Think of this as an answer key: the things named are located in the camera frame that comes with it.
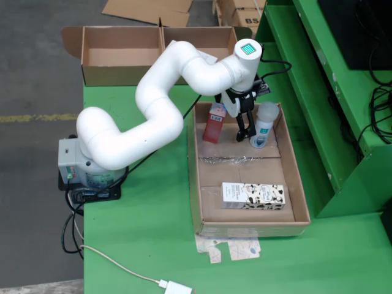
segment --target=sticker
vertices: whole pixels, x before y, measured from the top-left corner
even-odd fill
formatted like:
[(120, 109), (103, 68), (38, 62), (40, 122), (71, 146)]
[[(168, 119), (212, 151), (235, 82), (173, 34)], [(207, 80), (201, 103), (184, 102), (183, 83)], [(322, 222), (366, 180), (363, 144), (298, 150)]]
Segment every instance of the sticker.
[(105, 187), (113, 183), (113, 173), (106, 173), (103, 175), (92, 175), (86, 173), (87, 184), (90, 187)]
[(266, 185), (262, 185), (262, 189), (260, 191), (260, 196), (265, 202), (271, 202), (272, 201), (272, 195), (271, 195), (271, 190), (270, 187)]
[(216, 115), (211, 115), (211, 119), (212, 119), (213, 121), (219, 121), (219, 122), (222, 121), (222, 118), (221, 118), (220, 116), (216, 116)]

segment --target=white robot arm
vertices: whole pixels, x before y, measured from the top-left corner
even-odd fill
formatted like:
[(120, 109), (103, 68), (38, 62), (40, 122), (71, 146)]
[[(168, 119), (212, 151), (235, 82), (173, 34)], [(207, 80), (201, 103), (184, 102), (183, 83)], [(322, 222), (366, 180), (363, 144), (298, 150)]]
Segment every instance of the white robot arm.
[(183, 117), (168, 92), (180, 76), (199, 94), (221, 93), (229, 114), (237, 116), (239, 102), (233, 104), (225, 90), (250, 90), (261, 54), (258, 42), (243, 39), (235, 45), (234, 54), (209, 65), (192, 44), (171, 44), (137, 86), (136, 103), (147, 121), (121, 133), (106, 111), (86, 108), (77, 120), (82, 153), (106, 170), (120, 170), (176, 139)]

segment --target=floor stripe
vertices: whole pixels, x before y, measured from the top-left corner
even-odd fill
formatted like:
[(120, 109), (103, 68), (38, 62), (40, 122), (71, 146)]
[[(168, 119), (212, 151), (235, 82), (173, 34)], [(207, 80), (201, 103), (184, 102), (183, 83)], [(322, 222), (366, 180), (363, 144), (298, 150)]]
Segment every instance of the floor stripe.
[(28, 123), (30, 121), (74, 121), (78, 118), (78, 113), (65, 113), (60, 115), (9, 115), (0, 116), (0, 123)]

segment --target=gray floor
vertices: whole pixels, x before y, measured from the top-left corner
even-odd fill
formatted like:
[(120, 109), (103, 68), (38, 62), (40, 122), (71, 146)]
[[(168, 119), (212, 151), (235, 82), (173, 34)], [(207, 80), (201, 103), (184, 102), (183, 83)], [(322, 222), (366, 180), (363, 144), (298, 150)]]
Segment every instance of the gray floor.
[[(75, 121), (4, 118), (80, 112), (80, 61), (63, 50), (61, 29), (146, 25), (100, 14), (106, 1), (0, 1), (0, 288), (83, 277), (80, 258), (61, 250), (69, 210), (57, 189), (58, 140)], [(217, 25), (211, 0), (195, 0), (190, 15), (188, 26)]]

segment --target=black monitor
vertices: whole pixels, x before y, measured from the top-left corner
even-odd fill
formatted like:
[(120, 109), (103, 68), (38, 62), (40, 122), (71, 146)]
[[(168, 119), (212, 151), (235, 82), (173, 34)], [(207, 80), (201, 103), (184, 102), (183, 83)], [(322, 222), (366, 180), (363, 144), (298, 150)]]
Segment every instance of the black monitor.
[(392, 69), (391, 0), (318, 0), (350, 69)]

